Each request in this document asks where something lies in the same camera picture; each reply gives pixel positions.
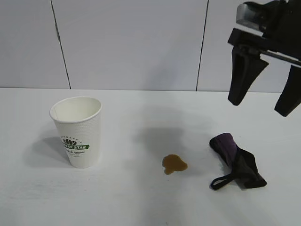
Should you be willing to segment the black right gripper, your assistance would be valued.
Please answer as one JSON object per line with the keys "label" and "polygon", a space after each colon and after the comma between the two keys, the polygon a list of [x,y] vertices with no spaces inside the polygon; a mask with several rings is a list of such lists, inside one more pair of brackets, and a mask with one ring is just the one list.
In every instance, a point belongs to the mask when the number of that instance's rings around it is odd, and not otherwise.
{"label": "black right gripper", "polygon": [[[232,46],[246,46],[264,55],[301,65],[301,2],[273,0],[265,4],[247,1],[237,7],[236,23],[262,32],[256,35],[234,28],[228,39]],[[232,50],[232,77],[228,100],[241,104],[252,83],[269,65],[260,53]],[[286,85],[275,111],[288,116],[301,103],[301,69],[291,65]]]}

